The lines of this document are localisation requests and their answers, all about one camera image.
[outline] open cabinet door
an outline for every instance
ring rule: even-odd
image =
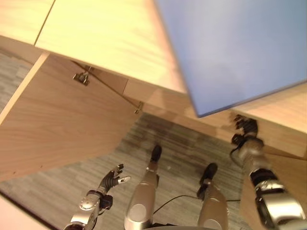
[[[0,181],[109,154],[139,115],[83,70],[43,53],[0,115]]]

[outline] wooden panel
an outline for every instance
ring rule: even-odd
[[[1,0],[0,35],[34,45],[54,0]]]
[[[36,46],[185,92],[166,41],[152,1],[56,0]]]
[[[208,124],[199,122],[197,120],[188,118],[186,116],[180,116],[178,114],[172,113],[170,111],[158,108],[150,104],[145,104],[143,107],[143,111],[146,113],[152,114],[154,116],[160,117],[164,120],[176,123],[178,125],[190,128],[197,132],[201,132],[203,134],[206,134],[206,135],[209,135],[209,136],[212,136],[212,137],[215,137],[215,138],[227,141],[227,142],[230,142],[233,135],[235,134],[234,131],[215,127],[213,125],[208,125]],[[290,154],[288,152],[282,151],[280,149],[273,148],[268,145],[264,146],[263,151],[271,155],[286,156],[286,157],[297,158],[297,159],[306,159],[306,156],[299,157],[299,156]]]
[[[46,58],[1,114],[0,180],[108,154],[138,118],[96,79],[86,87],[72,80],[82,71],[74,63],[48,57],[41,66]]]
[[[233,110],[307,133],[307,83],[242,104]]]
[[[203,134],[230,142],[234,135],[234,132],[217,128],[209,124],[201,123],[197,120],[188,118],[186,116],[180,116],[165,109],[158,108],[156,106],[145,104],[143,111],[154,116],[163,118],[164,120],[179,124],[181,126],[190,128],[192,130],[201,132]]]
[[[0,216],[3,229],[19,230],[20,226],[23,226],[24,229],[29,230],[50,230],[2,196],[0,196],[0,206],[5,210]]]
[[[28,63],[34,64],[39,56],[43,53],[42,50],[33,45],[19,42],[7,37],[0,36],[0,49],[5,54],[12,55],[16,58],[23,59]]]
[[[267,155],[267,157],[276,175],[288,191],[298,199],[304,212],[307,213],[307,161],[273,155]],[[257,213],[255,197],[253,185],[246,177],[243,183],[240,213],[253,229],[265,230]]]
[[[234,134],[237,132],[232,122],[236,114],[234,111],[225,110],[198,118],[195,116],[189,98],[181,93],[163,90],[149,84],[130,80],[127,83],[124,95],[174,114],[216,127],[228,133]],[[307,134],[262,119],[258,120],[258,125],[259,138],[263,139],[266,145],[300,158],[306,158]]]
[[[120,94],[123,94],[128,79],[112,74],[110,72],[106,72],[103,70],[95,69],[93,73],[102,80],[105,84],[110,86],[112,89],[114,89],[116,92],[119,92]]]

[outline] blue board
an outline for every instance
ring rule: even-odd
[[[306,0],[155,3],[199,117],[306,81]]]

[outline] wooden tabletop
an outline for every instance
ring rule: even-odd
[[[48,15],[51,2],[1,1],[0,35],[28,43],[38,37],[35,46],[41,49],[173,92],[187,92],[153,0],[55,0]],[[233,110],[307,133],[306,101],[305,83]]]
[[[186,92],[152,0],[56,0],[36,46]]]
[[[0,35],[34,45],[53,0],[1,0]]]

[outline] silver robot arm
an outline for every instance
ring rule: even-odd
[[[64,230],[92,230],[95,227],[97,218],[103,210],[110,209],[113,204],[113,197],[107,195],[108,191],[121,183],[127,182],[130,177],[120,178],[124,165],[120,164],[112,169],[100,182],[95,190],[87,192],[81,200],[78,211],[71,218],[71,222]]]
[[[307,230],[300,203],[274,174],[262,151],[264,143],[257,138],[257,122],[239,116],[237,127],[243,129],[244,135],[234,135],[232,142],[238,146],[238,157],[255,187],[255,202],[262,224],[270,230]]]

